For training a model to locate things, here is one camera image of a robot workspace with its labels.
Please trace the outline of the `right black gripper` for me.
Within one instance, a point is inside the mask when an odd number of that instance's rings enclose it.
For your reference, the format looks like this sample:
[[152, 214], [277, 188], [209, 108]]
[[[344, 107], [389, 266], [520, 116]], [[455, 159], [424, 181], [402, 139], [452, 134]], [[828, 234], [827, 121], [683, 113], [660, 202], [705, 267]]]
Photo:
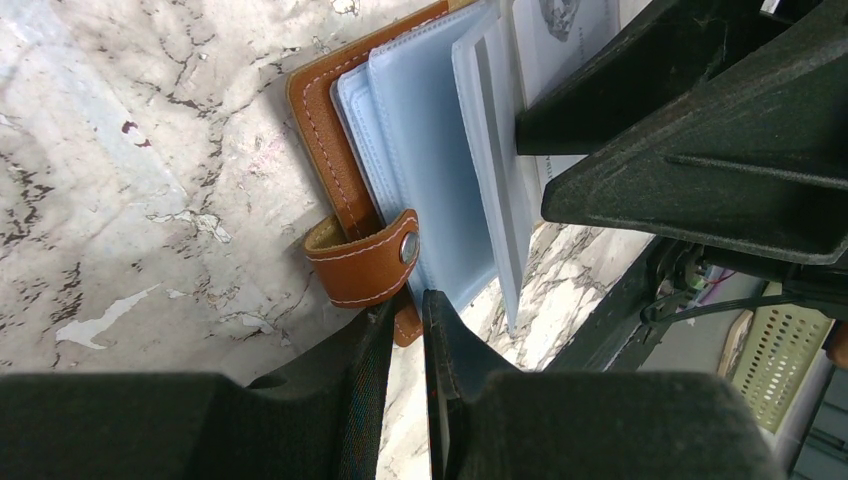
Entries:
[[815, 2], [547, 184], [548, 221], [688, 241], [649, 260], [644, 324], [779, 305], [847, 320], [847, 5]]

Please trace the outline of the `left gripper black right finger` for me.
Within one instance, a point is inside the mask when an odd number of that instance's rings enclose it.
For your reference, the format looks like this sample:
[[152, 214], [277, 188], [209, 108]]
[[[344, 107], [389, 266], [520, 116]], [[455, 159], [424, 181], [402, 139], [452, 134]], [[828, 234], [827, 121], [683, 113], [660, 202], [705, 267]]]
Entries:
[[695, 372], [524, 372], [422, 301], [436, 479], [778, 479], [739, 392]]

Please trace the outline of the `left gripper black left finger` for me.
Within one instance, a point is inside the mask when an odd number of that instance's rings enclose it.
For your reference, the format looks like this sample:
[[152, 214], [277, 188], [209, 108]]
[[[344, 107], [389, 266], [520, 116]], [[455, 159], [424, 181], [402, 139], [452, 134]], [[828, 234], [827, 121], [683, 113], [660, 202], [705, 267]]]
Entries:
[[5, 479], [371, 479], [395, 308], [240, 385], [209, 372], [1, 379]]

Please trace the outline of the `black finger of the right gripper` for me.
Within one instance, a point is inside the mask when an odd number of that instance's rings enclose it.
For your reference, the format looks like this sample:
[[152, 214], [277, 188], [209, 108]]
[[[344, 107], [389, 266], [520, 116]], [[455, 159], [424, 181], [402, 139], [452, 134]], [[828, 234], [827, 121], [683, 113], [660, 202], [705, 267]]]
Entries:
[[652, 1], [598, 54], [517, 117], [521, 155], [591, 154], [707, 83], [815, 1]]

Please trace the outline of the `white printed card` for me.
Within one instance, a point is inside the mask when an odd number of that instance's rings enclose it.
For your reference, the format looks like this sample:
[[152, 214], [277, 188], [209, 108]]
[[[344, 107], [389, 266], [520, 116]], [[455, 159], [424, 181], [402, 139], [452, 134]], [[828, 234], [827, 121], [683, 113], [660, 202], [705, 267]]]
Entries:
[[512, 22], [526, 107], [576, 72], [620, 31], [619, 3], [515, 1]]

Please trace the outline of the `brown leather card holder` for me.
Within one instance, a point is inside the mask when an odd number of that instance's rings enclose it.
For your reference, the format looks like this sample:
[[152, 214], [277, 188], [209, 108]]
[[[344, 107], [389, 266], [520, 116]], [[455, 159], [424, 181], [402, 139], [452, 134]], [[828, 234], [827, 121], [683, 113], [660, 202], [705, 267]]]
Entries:
[[437, 1], [288, 80], [334, 209], [306, 254], [333, 305], [395, 300], [401, 346], [428, 290], [464, 308], [498, 282], [515, 325], [543, 190], [579, 161], [517, 151], [514, 2]]

